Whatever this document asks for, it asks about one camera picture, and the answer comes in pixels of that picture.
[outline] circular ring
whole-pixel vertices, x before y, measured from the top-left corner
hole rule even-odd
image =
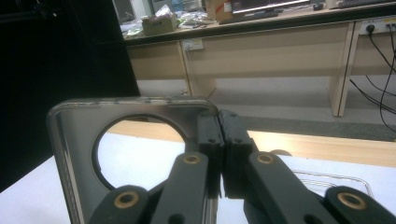
[[[352,193],[341,192],[341,193],[338,193],[337,198],[344,205],[346,205],[350,208],[356,209],[356,210],[363,210],[367,207],[366,202],[361,197],[359,197],[355,194],[352,194]],[[350,201],[349,198],[353,198],[354,200],[356,200],[356,202]]]
[[[187,156],[184,158],[184,162],[188,164],[197,164],[201,161],[201,159],[198,156],[192,155],[192,156]]]
[[[259,155],[257,157],[257,161],[261,162],[261,163],[265,163],[265,164],[270,164],[274,161],[274,158],[272,158],[271,156],[268,155]]]
[[[139,202],[139,195],[136,191],[126,191],[119,194],[114,200],[114,205],[118,208],[129,208]]]

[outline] cardboard box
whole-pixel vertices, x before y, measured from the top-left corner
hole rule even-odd
[[[172,13],[171,17],[149,18],[142,20],[143,31],[145,35],[161,35],[176,30],[176,15]]]
[[[231,0],[205,0],[207,16],[216,21],[233,17]]]

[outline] power cord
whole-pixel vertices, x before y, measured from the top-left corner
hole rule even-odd
[[[373,40],[373,31],[374,31],[375,27],[374,27],[372,24],[370,24],[370,25],[368,25],[368,26],[366,27],[366,30],[367,30],[367,32],[369,33],[369,38],[370,38],[370,41],[372,42],[373,46],[375,47],[375,49],[378,51],[378,53],[382,56],[382,58],[385,60],[385,62],[386,62],[386,63],[388,64],[388,66],[390,67],[390,72],[389,72],[388,80],[387,80],[387,83],[385,84],[384,90],[382,91],[381,100],[380,100],[380,102],[379,102],[379,114],[380,114],[381,119],[382,119],[382,122],[385,124],[385,126],[387,126],[389,129],[391,129],[391,130],[393,130],[394,132],[396,132],[396,129],[393,129],[392,127],[390,127],[390,126],[385,122],[384,117],[383,117],[383,114],[382,114],[382,109],[383,109],[383,108],[384,108],[384,109],[387,108],[387,106],[384,106],[384,105],[383,105],[383,100],[384,100],[385,92],[387,91],[387,88],[388,88],[388,84],[389,84],[390,77],[391,77],[391,75],[392,75],[392,72],[396,72],[395,68],[393,67],[393,66],[394,66],[394,63],[395,63],[395,60],[396,60],[396,49],[395,49],[394,42],[393,42],[393,32],[392,32],[392,29],[391,29],[391,26],[390,26],[390,25],[387,25],[387,27],[389,28],[390,40],[391,40],[392,51],[393,51],[393,60],[392,60],[392,64],[390,64],[390,63],[388,62],[388,60],[387,60],[387,58],[385,57],[385,55],[384,55],[384,54],[382,53],[382,51],[378,48],[378,46],[375,44],[375,42],[374,42],[374,40]]]

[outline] power outlet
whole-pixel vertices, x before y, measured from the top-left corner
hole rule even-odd
[[[184,50],[203,49],[202,39],[185,39],[181,41]]]
[[[384,17],[384,18],[362,21],[361,22],[361,31],[359,32],[360,35],[368,35],[369,34],[366,31],[366,27],[368,25],[373,25],[375,27],[373,34],[388,33],[389,28],[387,25],[390,25],[390,28],[392,29],[392,31],[396,31],[396,26],[395,26],[396,25],[396,17]]]

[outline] desk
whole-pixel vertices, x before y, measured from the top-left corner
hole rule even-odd
[[[135,135],[134,131],[138,130],[141,126],[138,126],[138,124],[134,122],[135,128],[130,129],[127,128],[131,124],[128,122],[129,121],[124,121],[109,131],[123,136]],[[179,144],[180,138],[174,135],[174,132],[168,133],[167,126],[157,125],[157,127],[157,136],[160,136],[160,139],[168,139],[168,141],[174,142],[174,144]],[[145,130],[143,130],[142,136],[148,137],[148,133],[149,132],[145,132]],[[393,192],[394,188],[396,188],[396,181],[393,178],[396,175],[396,143],[313,137],[283,133],[249,132],[249,134],[254,138],[261,150],[282,148],[288,150],[293,156],[302,157],[286,157],[283,159],[287,165],[294,169],[319,170],[331,163],[330,161],[317,161],[310,159],[317,158],[318,155],[321,155],[321,158],[329,158],[329,160],[333,161],[350,161],[388,166],[380,167],[354,164],[354,167],[359,167],[359,169],[357,169],[357,173],[360,173],[359,176],[362,175],[363,179],[369,181],[367,179],[368,175],[378,175],[380,176],[380,181],[386,180],[387,187],[384,192]],[[335,156],[334,151],[340,153],[338,157]],[[343,171],[345,167],[349,167],[347,163],[339,162],[336,163],[336,165],[339,172],[350,173],[353,171],[351,169]],[[372,188],[375,197],[378,200],[381,200],[382,204],[385,203],[386,207],[392,211],[393,214],[396,214],[396,204],[394,203],[396,199],[392,198],[395,197],[395,195],[382,195],[383,191],[378,190],[375,185],[372,185]],[[234,201],[232,203],[227,201],[225,205],[228,207],[226,208],[223,205],[224,203],[221,203],[219,207],[219,213],[223,214],[219,216],[219,224],[246,223],[244,222],[243,215],[235,217],[235,214],[241,214],[242,211],[240,201]],[[61,183],[57,176],[56,165],[53,158],[37,167],[32,173],[0,194],[0,217],[2,218],[2,223],[7,224],[69,223]],[[224,220],[226,220],[226,218],[233,219],[232,221],[225,222]]]
[[[126,40],[137,79],[185,79],[190,94],[207,96],[216,78],[329,77],[332,113],[343,116],[350,76],[384,75],[388,66],[361,21],[394,16],[396,3],[348,9],[311,7],[276,18]],[[183,39],[202,38],[204,49],[185,50]],[[375,42],[391,55],[387,35]]]

